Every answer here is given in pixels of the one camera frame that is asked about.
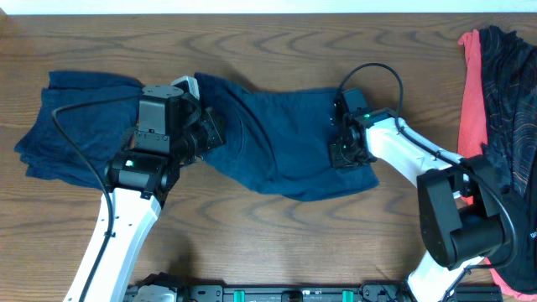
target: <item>wooden tabletop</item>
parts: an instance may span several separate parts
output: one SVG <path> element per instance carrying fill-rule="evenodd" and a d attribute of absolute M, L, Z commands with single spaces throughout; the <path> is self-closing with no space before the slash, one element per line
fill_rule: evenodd
<path fill-rule="evenodd" d="M 378 61 L 403 78 L 403 117 L 456 150 L 466 65 L 457 45 L 497 24 L 537 44 L 529 14 L 17 16 L 0 28 L 0 300 L 65 297 L 101 193 L 24 176 L 13 151 L 32 127 L 50 70 L 99 70 L 169 83 L 203 71 L 260 91 L 336 86 Z M 374 107 L 395 107 L 385 70 L 356 75 Z M 425 249 L 415 188 L 385 163 L 380 186 L 300 203 L 258 195 L 205 164 L 181 171 L 131 281 L 150 273 L 228 284 L 359 284 L 403 279 Z M 489 272 L 467 282 L 490 283 Z"/>

